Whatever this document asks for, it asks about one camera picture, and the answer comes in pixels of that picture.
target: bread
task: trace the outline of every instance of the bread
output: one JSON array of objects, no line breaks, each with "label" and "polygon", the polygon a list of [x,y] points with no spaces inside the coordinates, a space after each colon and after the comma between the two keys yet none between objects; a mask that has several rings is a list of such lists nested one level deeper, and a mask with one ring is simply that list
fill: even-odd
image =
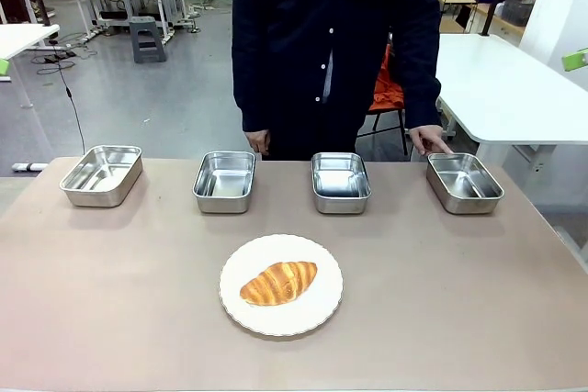
[{"label": "bread", "polygon": [[283,305],[300,297],[316,273],[316,263],[274,263],[241,288],[241,298],[261,307]]}]

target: stool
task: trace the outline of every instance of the stool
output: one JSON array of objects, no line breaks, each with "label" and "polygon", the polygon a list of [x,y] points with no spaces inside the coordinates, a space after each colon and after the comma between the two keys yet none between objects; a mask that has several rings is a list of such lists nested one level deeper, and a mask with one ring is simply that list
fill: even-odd
[{"label": "stool", "polygon": [[[129,20],[130,39],[135,63],[143,63],[146,57],[157,57],[158,62],[165,62],[167,57],[164,44],[153,17],[132,17]],[[139,41],[139,33],[148,32],[152,41]]]}]

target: stainless steel container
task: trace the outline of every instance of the stainless steel container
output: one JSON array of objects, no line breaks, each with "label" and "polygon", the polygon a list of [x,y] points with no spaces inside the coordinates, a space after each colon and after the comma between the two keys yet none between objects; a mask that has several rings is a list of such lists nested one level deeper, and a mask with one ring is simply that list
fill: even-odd
[{"label": "stainless steel container", "polygon": [[244,213],[249,208],[255,156],[246,151],[212,151],[200,165],[194,195],[203,213]]},{"label": "stainless steel container", "polygon": [[363,160],[354,153],[317,153],[312,157],[312,189],[324,214],[359,215],[371,196]]},{"label": "stainless steel container", "polygon": [[116,207],[142,170],[138,147],[96,146],[62,179],[60,188],[75,206]]},{"label": "stainless steel container", "polygon": [[429,155],[426,179],[445,210],[455,215],[492,213],[504,190],[474,155]]}]

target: sleeve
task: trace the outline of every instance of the sleeve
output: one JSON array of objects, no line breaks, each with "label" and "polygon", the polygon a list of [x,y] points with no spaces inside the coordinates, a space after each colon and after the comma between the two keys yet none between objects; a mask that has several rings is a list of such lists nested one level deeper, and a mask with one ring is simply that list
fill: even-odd
[{"label": "sleeve", "polygon": [[394,0],[392,42],[398,83],[404,92],[406,127],[440,125],[435,78],[441,13],[437,0]]},{"label": "sleeve", "polygon": [[263,83],[266,53],[264,0],[232,0],[232,81],[243,130],[268,129]]}]

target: person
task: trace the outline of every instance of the person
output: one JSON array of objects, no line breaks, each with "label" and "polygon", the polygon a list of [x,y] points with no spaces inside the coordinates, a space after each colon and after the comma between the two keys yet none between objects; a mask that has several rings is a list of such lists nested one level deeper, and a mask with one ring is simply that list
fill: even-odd
[{"label": "person", "polygon": [[264,159],[355,151],[390,32],[415,148],[451,152],[435,107],[437,0],[232,1],[234,98]]}]

